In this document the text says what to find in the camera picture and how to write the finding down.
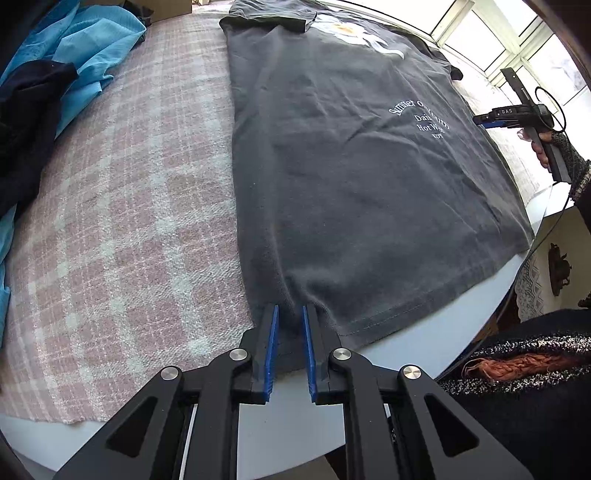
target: pink plaid blanket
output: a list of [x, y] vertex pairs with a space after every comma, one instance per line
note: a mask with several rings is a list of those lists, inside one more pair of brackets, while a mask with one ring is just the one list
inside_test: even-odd
[[8, 258], [3, 413], [107, 420], [160, 368], [206, 365], [250, 327], [222, 16], [154, 24], [59, 137]]

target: wall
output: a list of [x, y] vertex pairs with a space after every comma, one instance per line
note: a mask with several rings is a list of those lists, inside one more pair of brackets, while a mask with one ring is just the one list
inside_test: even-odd
[[[538, 238], [542, 238], [550, 230], [559, 216], [560, 214], [556, 213], [544, 219]], [[586, 298], [591, 292], [591, 233], [576, 208], [565, 211], [558, 226], [538, 249], [540, 273], [546, 280], [549, 276], [548, 250], [551, 243], [558, 245], [562, 255], [567, 254], [566, 260], [572, 266], [570, 285], [562, 289], [553, 304], [556, 305], [556, 309], [578, 308], [579, 300]]]

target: white graphic print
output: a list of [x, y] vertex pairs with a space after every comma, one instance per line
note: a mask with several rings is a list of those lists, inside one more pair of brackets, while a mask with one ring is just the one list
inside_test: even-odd
[[385, 48], [388, 44], [384, 40], [367, 33], [361, 25], [351, 22], [341, 22], [341, 20], [331, 15], [318, 14], [316, 20], [312, 22], [311, 27], [317, 28], [325, 33], [330, 33], [347, 43], [365, 46], [369, 44], [374, 50], [380, 53], [394, 54], [404, 59], [404, 53], [400, 50], [389, 50]]

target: blue gripper pad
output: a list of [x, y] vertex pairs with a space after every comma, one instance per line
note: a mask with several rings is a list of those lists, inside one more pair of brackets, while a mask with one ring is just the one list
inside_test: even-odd
[[275, 368], [275, 352], [277, 351], [277, 332], [279, 322], [279, 305], [275, 305], [273, 309], [273, 320], [271, 321], [271, 328], [269, 329], [269, 342], [267, 347], [267, 354], [265, 355], [265, 382], [264, 392], [266, 401], [269, 401], [271, 392], [273, 391], [273, 370]]
[[310, 333], [310, 320], [308, 318], [308, 310], [302, 307], [304, 319], [304, 335], [306, 337], [306, 370], [308, 372], [308, 390], [310, 390], [310, 397], [312, 402], [316, 401], [316, 361], [314, 359], [314, 348], [312, 347], [312, 335]]

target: window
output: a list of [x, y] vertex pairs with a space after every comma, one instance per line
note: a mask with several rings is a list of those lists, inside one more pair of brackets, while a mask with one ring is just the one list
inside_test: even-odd
[[555, 35], [530, 58], [536, 75], [563, 105], [585, 87], [582, 75]]
[[521, 35], [535, 18], [535, 12], [521, 0], [495, 0], [495, 3], [517, 35]]
[[472, 63], [486, 70], [505, 47], [474, 12], [468, 12], [446, 45], [464, 55]]
[[357, 0], [356, 3], [431, 33], [453, 0]]

